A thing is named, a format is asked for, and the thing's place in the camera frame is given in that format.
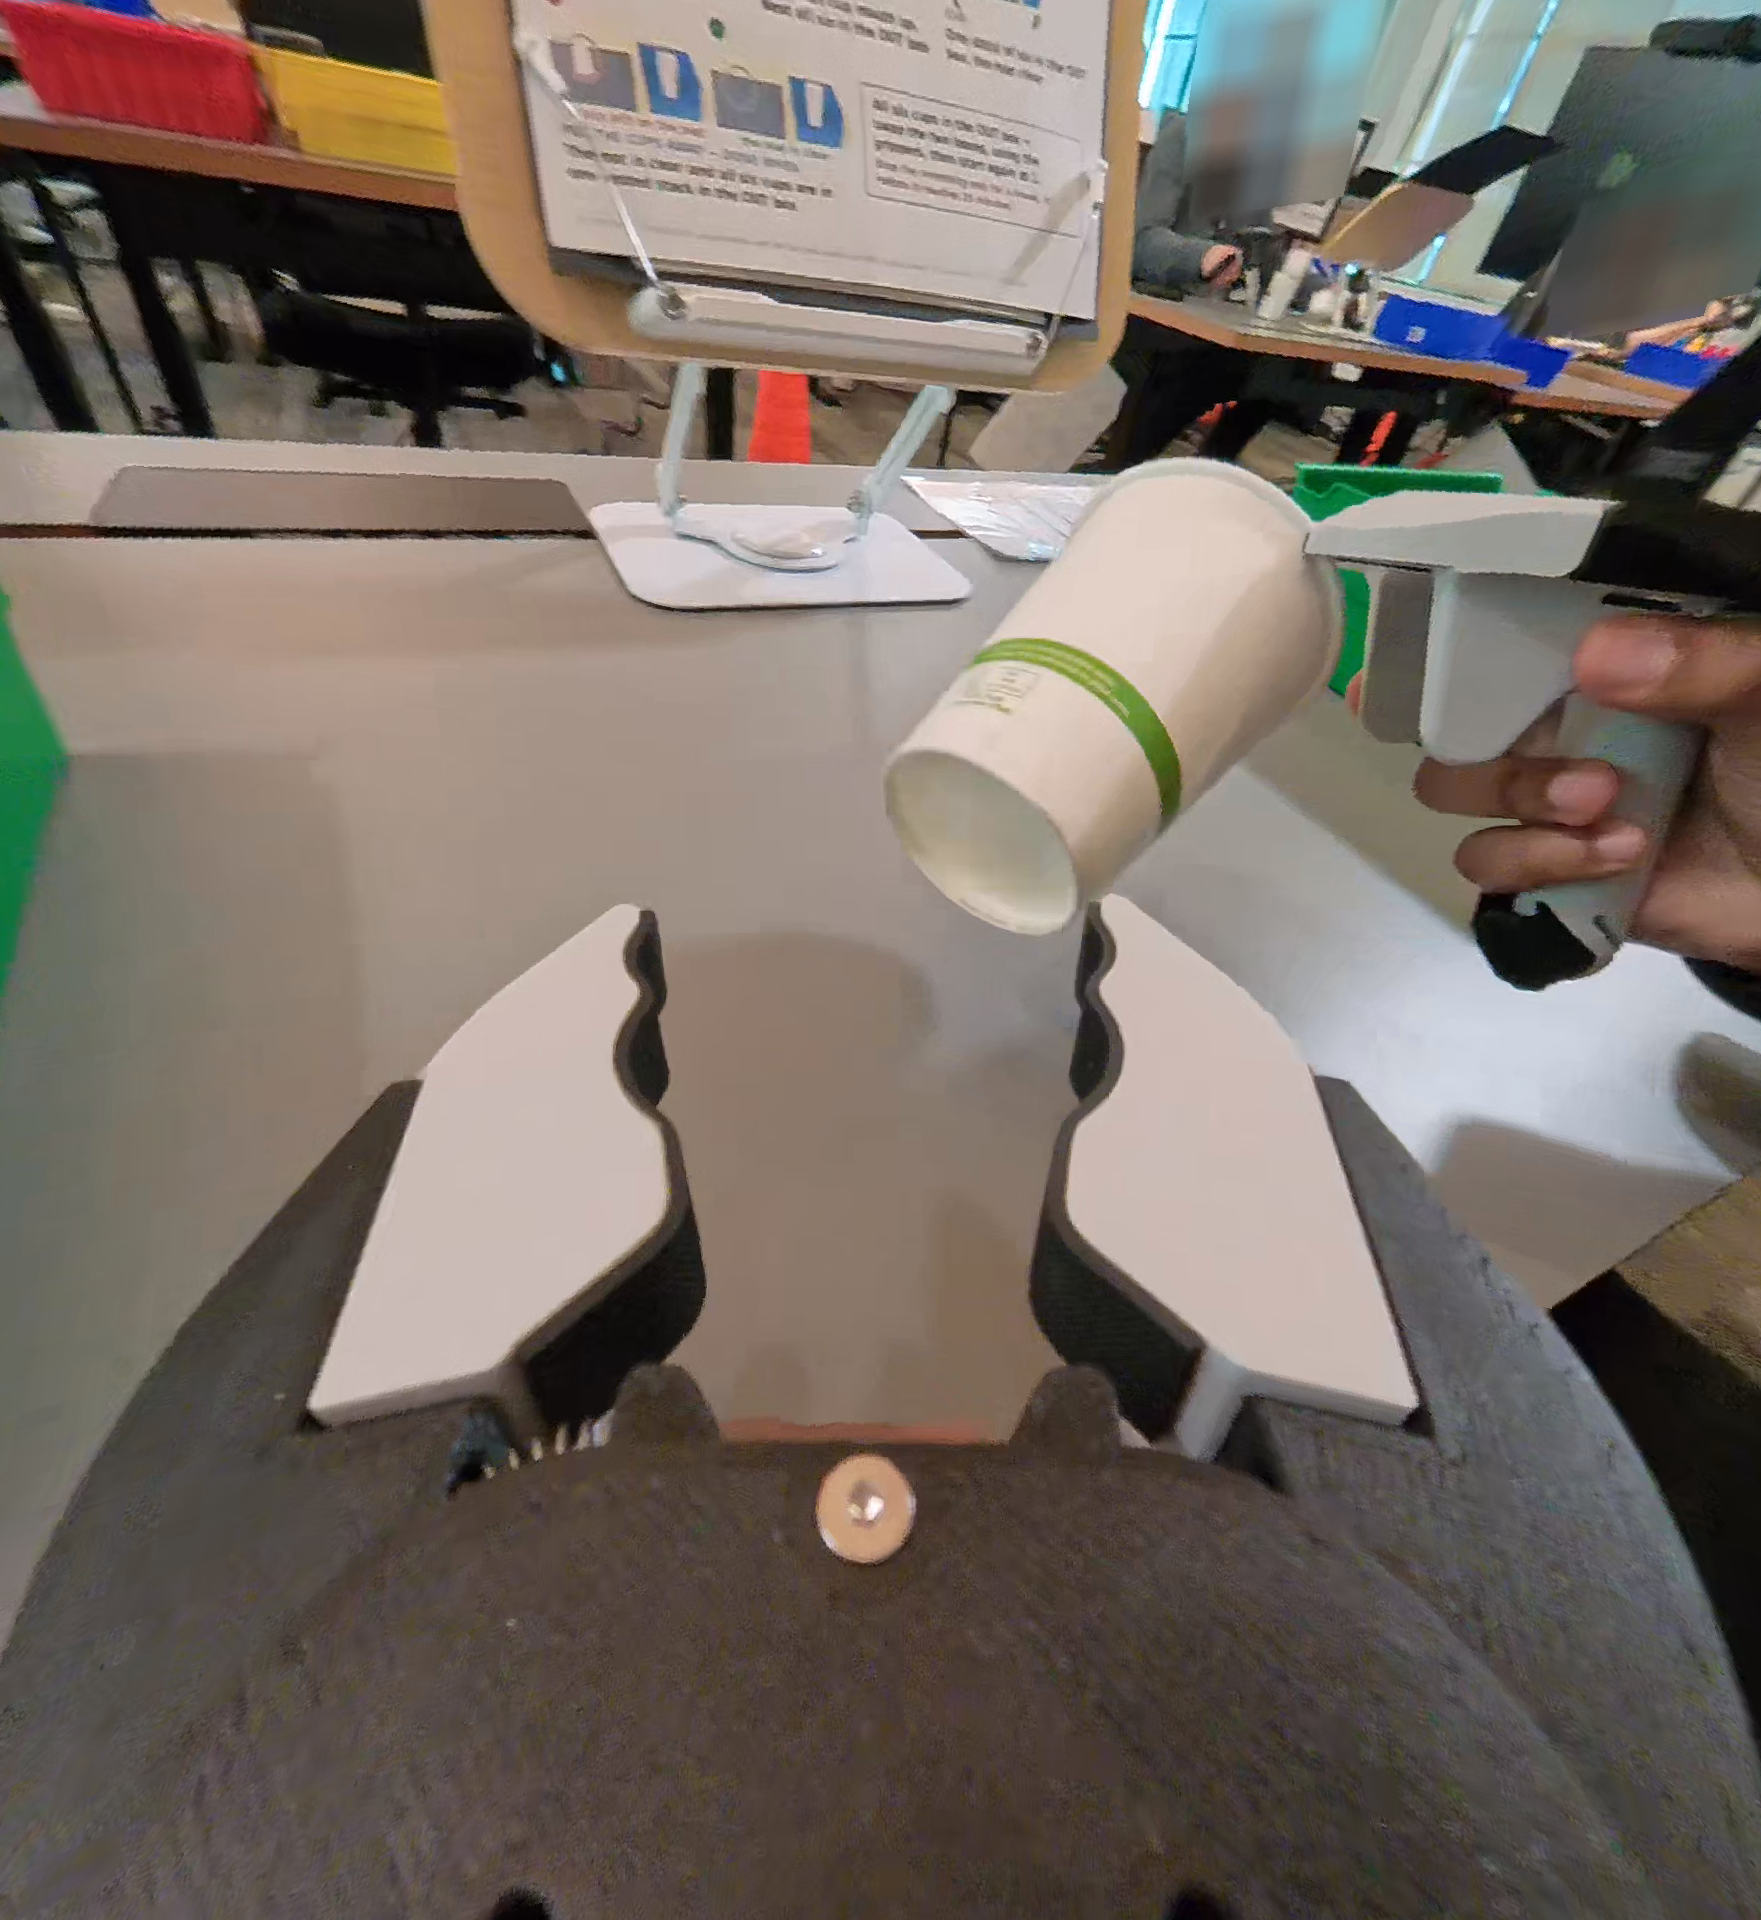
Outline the large black monitor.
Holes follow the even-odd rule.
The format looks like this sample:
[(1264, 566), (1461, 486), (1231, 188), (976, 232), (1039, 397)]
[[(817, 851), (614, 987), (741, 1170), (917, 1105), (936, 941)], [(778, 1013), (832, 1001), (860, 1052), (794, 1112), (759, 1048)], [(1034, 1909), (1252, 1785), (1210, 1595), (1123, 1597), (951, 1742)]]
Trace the large black monitor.
[(1761, 59), (1594, 49), (1482, 274), (1535, 291), (1537, 338), (1604, 339), (1761, 290)]

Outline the yellow plastic bin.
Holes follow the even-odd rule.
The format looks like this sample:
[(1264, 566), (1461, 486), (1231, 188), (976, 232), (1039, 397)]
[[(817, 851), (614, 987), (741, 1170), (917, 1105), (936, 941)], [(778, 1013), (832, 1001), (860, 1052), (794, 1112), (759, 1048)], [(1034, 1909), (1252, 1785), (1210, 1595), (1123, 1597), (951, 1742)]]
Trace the yellow plastic bin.
[(305, 156), (452, 180), (457, 154), (434, 78), (256, 43), (271, 111)]

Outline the wooden document stand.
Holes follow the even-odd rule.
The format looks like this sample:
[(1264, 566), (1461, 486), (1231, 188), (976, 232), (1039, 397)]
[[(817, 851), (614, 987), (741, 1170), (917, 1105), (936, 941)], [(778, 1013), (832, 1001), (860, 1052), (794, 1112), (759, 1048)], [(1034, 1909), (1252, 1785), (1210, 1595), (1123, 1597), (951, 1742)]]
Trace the wooden document stand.
[[(1060, 317), (929, 309), (794, 285), (739, 285), (653, 262), (556, 256), (532, 178), (511, 4), (424, 4), (457, 154), (467, 240), (508, 309), (587, 354), (673, 365), (653, 496), (587, 508), (618, 584), (665, 612), (939, 607), (967, 595), (910, 557), (886, 513), (916, 452), (960, 392), (1060, 392), (1109, 363), (1130, 301), (1145, 4), (1112, 4), (1100, 306)], [(680, 492), (694, 419), (716, 370), (788, 370), (910, 386), (891, 441), (841, 504), (694, 504)]]
[(1316, 244), (1316, 258), (1334, 268), (1399, 273), (1450, 236), (1482, 194), (1560, 149), (1551, 135), (1519, 126), (1498, 126), (1462, 141), (1418, 172), (1391, 180), (1357, 210), (1344, 213)]

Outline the black office chair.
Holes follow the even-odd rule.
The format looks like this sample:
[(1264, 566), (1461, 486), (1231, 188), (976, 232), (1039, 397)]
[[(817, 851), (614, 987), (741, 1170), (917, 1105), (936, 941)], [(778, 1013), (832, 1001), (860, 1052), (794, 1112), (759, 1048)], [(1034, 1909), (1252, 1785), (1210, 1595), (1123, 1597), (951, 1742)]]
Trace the black office chair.
[(446, 413), (517, 420), (517, 392), (542, 367), (525, 324), (502, 317), (434, 317), (413, 303), (371, 309), (293, 287), (254, 291), (271, 361), (313, 375), (313, 408), (364, 404), (399, 410), (410, 444), (444, 444)]
[(1572, 415), (1516, 410), (1502, 428), (1547, 492), (1702, 499), (1761, 428), (1761, 333), (1658, 424), (1608, 434), (1581, 431)]

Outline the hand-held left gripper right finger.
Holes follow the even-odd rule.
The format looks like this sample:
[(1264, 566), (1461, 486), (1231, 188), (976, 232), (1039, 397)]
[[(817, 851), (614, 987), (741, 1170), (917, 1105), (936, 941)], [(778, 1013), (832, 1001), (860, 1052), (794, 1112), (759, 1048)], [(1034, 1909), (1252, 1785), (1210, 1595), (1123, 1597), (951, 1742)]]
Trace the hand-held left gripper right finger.
[(1403, 1429), (1418, 1375), (1298, 1046), (1123, 898), (1084, 911), (1074, 987), (1074, 1110), (1031, 1265), (1051, 1351), (1195, 1462), (1249, 1403)]

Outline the red plastic bin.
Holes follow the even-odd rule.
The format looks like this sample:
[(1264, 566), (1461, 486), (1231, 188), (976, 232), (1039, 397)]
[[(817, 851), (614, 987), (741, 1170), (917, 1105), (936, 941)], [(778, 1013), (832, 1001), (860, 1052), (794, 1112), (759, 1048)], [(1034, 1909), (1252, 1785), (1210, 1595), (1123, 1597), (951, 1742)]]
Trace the red plastic bin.
[(271, 144), (241, 38), (93, 4), (0, 3), (25, 83), (43, 108), (206, 141)]

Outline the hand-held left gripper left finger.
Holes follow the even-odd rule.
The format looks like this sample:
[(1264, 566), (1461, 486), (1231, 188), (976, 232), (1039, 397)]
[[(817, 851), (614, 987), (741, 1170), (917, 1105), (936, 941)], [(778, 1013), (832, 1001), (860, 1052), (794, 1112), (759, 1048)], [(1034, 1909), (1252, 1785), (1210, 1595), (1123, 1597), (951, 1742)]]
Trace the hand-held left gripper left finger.
[(477, 1407), (524, 1456), (604, 1436), (704, 1304), (653, 911), (614, 905), (418, 1075), (309, 1398), (320, 1429)]

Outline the wooden top desk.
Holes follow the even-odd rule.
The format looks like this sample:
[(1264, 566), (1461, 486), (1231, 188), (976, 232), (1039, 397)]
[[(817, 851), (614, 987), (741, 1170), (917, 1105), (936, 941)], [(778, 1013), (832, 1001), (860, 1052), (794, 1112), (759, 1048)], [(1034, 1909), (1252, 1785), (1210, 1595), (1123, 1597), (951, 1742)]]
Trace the wooden top desk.
[[(16, 172), (29, 181), (74, 172), (95, 188), (149, 358), (189, 438), (217, 431), (158, 281), (160, 258), (241, 274), (318, 265), (356, 299), (502, 309), (467, 244), (452, 180), (53, 115), (29, 87), (10, 83), (0, 87), (0, 180)], [(0, 301), (53, 420), (99, 433), (71, 358), (2, 225)]]
[(1120, 355), (1160, 367), (1197, 351), (1234, 355), (1244, 367), (1247, 397), (1345, 410), (1336, 462), (1360, 468), (1400, 465), (1432, 424), (1487, 425), (1522, 413), (1654, 425), (1732, 375), (1732, 363), (1721, 363), (1707, 384), (1684, 390), (1574, 358), (1551, 384), (1526, 386), (1522, 373), (1502, 363), (1395, 349), (1328, 328), (1254, 323), (1219, 301), (1133, 293)]

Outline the white paper cup green band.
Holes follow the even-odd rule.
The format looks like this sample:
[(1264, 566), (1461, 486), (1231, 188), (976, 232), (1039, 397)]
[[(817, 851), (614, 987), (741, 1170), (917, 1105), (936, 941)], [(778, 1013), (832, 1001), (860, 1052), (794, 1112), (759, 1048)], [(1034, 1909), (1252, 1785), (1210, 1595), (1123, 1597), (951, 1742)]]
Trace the white paper cup green band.
[(1167, 462), (1093, 492), (1058, 557), (884, 772), (912, 868), (1050, 936), (1326, 693), (1345, 634), (1314, 523), (1244, 468)]

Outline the laminated paper sheet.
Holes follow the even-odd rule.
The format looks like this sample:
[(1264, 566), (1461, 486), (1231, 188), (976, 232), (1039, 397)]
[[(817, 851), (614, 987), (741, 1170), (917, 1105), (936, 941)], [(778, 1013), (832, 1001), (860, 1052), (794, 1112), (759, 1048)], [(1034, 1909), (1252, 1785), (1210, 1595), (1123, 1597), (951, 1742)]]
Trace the laminated paper sheet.
[(989, 554), (1051, 563), (1103, 492), (1103, 481), (1077, 472), (907, 472), (904, 487)]

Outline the white leaning panel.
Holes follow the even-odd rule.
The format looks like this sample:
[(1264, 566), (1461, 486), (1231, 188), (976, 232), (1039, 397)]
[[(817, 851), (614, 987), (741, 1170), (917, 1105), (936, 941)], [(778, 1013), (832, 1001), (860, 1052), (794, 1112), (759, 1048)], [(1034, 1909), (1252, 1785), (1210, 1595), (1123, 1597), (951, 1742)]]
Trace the white leaning panel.
[(984, 472), (1070, 472), (1127, 397), (1114, 365), (1060, 392), (1017, 392), (976, 433), (966, 458)]

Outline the printed instruction sheet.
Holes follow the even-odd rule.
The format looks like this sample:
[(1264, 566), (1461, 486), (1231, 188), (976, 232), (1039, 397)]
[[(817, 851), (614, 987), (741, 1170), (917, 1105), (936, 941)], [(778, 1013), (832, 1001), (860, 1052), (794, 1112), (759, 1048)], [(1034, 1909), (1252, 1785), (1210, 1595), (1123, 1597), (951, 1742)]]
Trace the printed instruction sheet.
[(548, 249), (1060, 317), (1100, 306), (1112, 4), (511, 4)]

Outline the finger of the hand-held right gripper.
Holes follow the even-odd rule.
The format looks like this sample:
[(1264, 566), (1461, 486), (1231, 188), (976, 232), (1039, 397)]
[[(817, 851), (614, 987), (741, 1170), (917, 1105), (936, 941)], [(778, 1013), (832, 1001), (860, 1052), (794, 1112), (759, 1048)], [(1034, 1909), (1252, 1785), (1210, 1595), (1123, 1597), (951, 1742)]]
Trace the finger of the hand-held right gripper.
[(1303, 552), (1347, 569), (1617, 584), (1594, 558), (1611, 513), (1556, 495), (1382, 495), (1312, 523)]

